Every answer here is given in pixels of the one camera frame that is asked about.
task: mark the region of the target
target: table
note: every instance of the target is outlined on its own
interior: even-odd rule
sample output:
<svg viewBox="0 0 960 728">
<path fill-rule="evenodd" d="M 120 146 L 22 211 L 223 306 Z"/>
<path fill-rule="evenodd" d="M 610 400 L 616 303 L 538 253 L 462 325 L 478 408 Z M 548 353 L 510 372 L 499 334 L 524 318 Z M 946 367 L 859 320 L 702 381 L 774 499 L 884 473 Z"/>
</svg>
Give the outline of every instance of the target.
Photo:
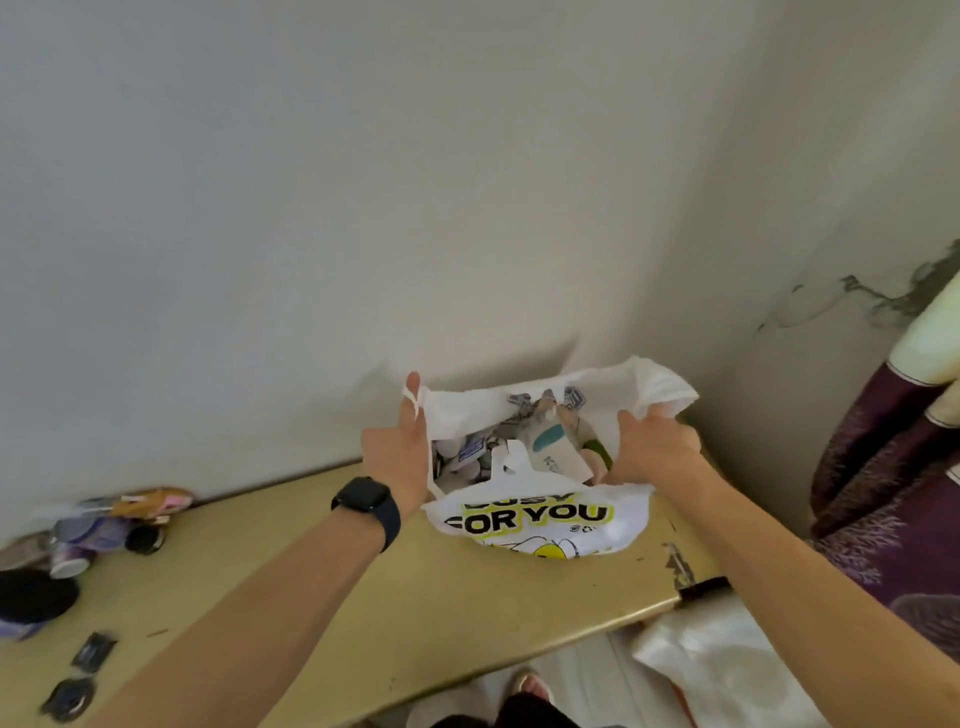
<svg viewBox="0 0 960 728">
<path fill-rule="evenodd" d="M 328 513 L 359 465 L 229 497 L 177 516 L 163 549 L 115 553 L 85 574 L 62 618 L 0 644 L 0 728 L 55 725 L 37 714 L 93 631 L 119 637 L 92 707 L 259 566 Z M 627 549 L 575 561 L 538 559 L 404 525 L 330 624 L 265 728 L 347 722 L 587 635 L 670 610 L 678 588 L 720 575 L 690 526 L 661 497 Z"/>
</svg>

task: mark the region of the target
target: yellow graphic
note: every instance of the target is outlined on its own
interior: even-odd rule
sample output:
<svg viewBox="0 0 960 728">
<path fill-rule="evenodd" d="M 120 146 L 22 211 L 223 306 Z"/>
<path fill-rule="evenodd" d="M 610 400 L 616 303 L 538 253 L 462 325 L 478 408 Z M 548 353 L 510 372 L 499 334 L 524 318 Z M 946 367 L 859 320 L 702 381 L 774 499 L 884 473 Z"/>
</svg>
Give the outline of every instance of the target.
<svg viewBox="0 0 960 728">
<path fill-rule="evenodd" d="M 545 539 L 542 536 L 531 536 L 519 544 L 497 545 L 501 548 L 508 548 L 510 551 L 519 551 L 520 553 L 532 553 L 541 559 L 575 559 L 580 556 L 580 551 L 569 539 L 560 539 L 553 541 Z"/>
</svg>

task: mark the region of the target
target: plastic bag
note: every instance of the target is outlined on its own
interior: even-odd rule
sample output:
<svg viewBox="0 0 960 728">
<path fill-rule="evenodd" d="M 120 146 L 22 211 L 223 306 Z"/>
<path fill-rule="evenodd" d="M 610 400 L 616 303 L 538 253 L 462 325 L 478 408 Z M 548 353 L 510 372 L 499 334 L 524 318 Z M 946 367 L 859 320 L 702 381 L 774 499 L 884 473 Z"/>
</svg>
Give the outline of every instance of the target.
<svg viewBox="0 0 960 728">
<path fill-rule="evenodd" d="M 641 417 L 651 404 L 665 402 L 671 414 L 677 414 L 697 398 L 690 385 L 670 370 L 632 356 L 605 369 L 492 389 L 457 393 L 421 387 L 418 399 L 427 437 L 455 440 L 509 420 L 520 401 L 538 400 L 547 390 L 564 394 L 567 405 L 589 421 L 613 458 L 619 447 L 619 410 Z M 431 481 L 437 500 L 423 510 L 438 530 L 483 546 L 570 559 L 618 551 L 646 527 L 650 485 L 588 487 L 557 473 L 534 471 L 526 448 L 517 440 L 492 455 L 487 482 L 444 495 Z"/>
<path fill-rule="evenodd" d="M 659 617 L 631 653 L 684 692 L 700 728 L 829 728 L 736 594 Z"/>
</svg>

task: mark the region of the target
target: smartwatch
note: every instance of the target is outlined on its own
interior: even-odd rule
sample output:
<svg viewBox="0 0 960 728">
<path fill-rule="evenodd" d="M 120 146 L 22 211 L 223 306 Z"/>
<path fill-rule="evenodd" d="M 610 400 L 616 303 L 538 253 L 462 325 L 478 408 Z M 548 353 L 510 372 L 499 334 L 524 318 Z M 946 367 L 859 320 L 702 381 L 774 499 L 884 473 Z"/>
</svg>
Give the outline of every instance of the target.
<svg viewBox="0 0 960 728">
<path fill-rule="evenodd" d="M 400 532 L 400 509 L 396 507 L 390 488 L 371 477 L 355 477 L 341 488 L 340 493 L 330 503 L 330 509 L 338 505 L 349 508 L 351 511 L 369 513 L 380 521 L 386 535 L 380 553 L 387 550 L 387 547 L 394 542 L 396 534 Z"/>
</svg>

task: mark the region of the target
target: hand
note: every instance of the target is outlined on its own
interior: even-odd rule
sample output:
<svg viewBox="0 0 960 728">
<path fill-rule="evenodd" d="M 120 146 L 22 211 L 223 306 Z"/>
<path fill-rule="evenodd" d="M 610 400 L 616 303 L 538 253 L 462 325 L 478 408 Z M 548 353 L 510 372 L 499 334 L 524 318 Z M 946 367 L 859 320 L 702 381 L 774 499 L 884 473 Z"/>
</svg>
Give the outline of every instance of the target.
<svg viewBox="0 0 960 728">
<path fill-rule="evenodd" d="M 420 391 L 420 375 L 407 376 L 407 389 L 414 397 Z M 360 437 L 363 467 L 367 475 L 390 488 L 400 516 L 407 519 L 426 500 L 426 481 L 430 471 L 430 444 L 426 439 L 423 411 L 418 417 L 407 398 L 400 403 L 396 427 L 365 429 Z"/>
<path fill-rule="evenodd" d="M 649 483 L 663 464 L 700 452 L 697 431 L 668 417 L 663 404 L 651 404 L 642 420 L 626 410 L 621 410 L 616 419 L 620 424 L 620 452 L 607 473 L 607 483 Z"/>
</svg>

